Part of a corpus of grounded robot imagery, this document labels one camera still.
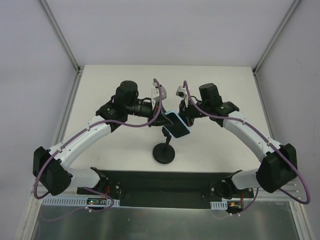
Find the blue case black phone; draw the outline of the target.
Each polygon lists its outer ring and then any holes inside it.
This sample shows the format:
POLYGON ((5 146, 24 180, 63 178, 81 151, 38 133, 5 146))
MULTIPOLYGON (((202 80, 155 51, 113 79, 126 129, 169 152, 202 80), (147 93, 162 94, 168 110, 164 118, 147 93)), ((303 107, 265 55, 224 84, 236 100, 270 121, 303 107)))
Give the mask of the blue case black phone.
POLYGON ((182 138, 191 133, 190 128, 184 123, 180 116, 173 110, 166 116, 173 122, 173 125, 163 126, 174 138, 182 138))

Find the black phone stand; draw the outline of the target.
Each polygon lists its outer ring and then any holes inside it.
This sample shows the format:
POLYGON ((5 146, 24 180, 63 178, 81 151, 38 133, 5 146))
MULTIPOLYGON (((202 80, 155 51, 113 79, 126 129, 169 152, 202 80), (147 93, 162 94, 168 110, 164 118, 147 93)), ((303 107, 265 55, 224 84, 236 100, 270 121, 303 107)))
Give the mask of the black phone stand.
POLYGON ((153 159, 162 165, 170 164, 175 158, 175 150, 170 145, 172 136, 169 134, 164 143, 159 143, 152 150, 153 159))

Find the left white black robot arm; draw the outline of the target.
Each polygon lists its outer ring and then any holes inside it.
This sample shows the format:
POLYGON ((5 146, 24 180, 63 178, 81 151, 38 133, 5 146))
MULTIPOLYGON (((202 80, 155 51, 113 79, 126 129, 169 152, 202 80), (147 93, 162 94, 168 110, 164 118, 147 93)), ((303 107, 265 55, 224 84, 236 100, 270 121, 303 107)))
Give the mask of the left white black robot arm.
POLYGON ((148 121, 139 127, 168 124, 163 108, 166 89, 157 79, 153 80, 153 85, 151 96, 139 99, 138 85, 131 80, 123 81, 110 100, 81 129, 49 149, 37 148, 33 154, 32 170, 36 178, 33 186, 35 198, 44 198, 37 193, 39 184, 52 196, 68 188, 81 188, 96 195, 105 194, 107 178, 100 170, 95 167, 71 168, 71 165, 85 150, 118 127, 137 128, 138 125, 127 123, 129 115, 147 118, 148 121))

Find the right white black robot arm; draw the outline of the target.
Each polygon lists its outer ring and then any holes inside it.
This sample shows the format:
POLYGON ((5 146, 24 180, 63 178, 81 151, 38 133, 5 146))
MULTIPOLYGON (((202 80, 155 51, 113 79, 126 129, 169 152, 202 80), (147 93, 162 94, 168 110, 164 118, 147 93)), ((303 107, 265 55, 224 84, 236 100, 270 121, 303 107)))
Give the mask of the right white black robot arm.
POLYGON ((191 127, 195 119, 209 117, 240 139, 260 162, 258 169, 238 170, 227 176, 215 187, 217 195, 230 200, 249 188, 273 193, 297 177, 297 153, 291 144, 283 145, 257 131, 234 103, 222 100, 215 84, 203 84, 199 92, 201 99, 193 102, 185 87, 176 91, 182 98, 178 114, 186 125, 191 127))

